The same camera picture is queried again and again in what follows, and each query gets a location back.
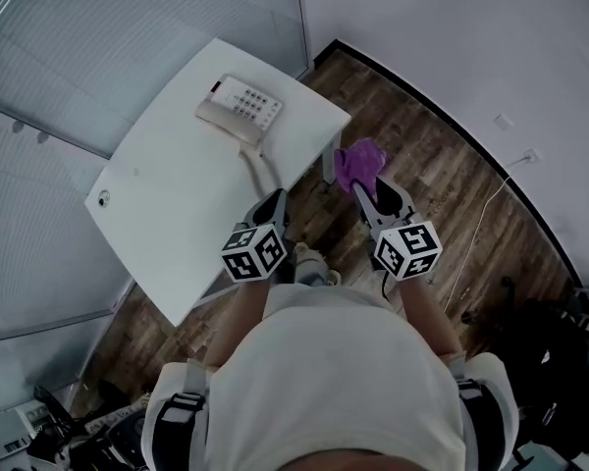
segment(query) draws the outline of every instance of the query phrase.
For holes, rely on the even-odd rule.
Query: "electrical outlet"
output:
[[[523,152],[523,157],[526,159],[526,162],[529,163],[539,162],[541,160],[541,157],[534,148],[530,148],[529,150]]]

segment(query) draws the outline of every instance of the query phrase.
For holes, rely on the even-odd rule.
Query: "white wall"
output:
[[[502,164],[589,285],[589,0],[303,0],[313,56],[338,38],[395,72]],[[504,132],[493,120],[506,114]]]

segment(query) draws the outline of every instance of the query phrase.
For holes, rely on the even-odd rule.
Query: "telephone handset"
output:
[[[268,94],[223,75],[196,107],[195,115],[256,147],[282,106]]]

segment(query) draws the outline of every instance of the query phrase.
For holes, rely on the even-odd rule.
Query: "person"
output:
[[[305,248],[299,261],[301,251],[320,263]],[[309,265],[297,265],[298,281],[310,281],[309,267],[300,276]],[[398,284],[405,319],[352,288],[243,284],[204,357],[206,469],[464,470],[458,372],[489,382],[508,407],[502,467],[518,428],[503,364],[489,353],[465,362],[423,278]]]

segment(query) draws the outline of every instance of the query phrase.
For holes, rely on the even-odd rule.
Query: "wooden floor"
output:
[[[341,51],[305,83],[353,116],[343,131],[342,147],[373,138],[389,156],[384,175],[405,187],[419,212],[434,223],[444,251],[428,282],[436,301],[445,306],[482,208],[502,179],[423,105]],[[330,267],[342,273],[345,285],[379,293],[381,279],[371,272],[364,249],[367,232],[338,185],[322,184],[320,162],[290,197],[288,236],[321,251]],[[506,314],[503,276],[516,283],[516,306],[528,297],[559,298],[570,287],[560,257],[506,186],[489,204],[448,307],[470,354],[488,347]],[[399,310],[391,283],[387,293]],[[135,287],[93,355],[74,414],[81,416],[97,406],[95,387],[100,379],[135,397],[143,385],[156,381],[163,364],[201,359],[229,301],[227,295],[193,310],[175,329]],[[477,311],[478,325],[461,324],[465,310]]]

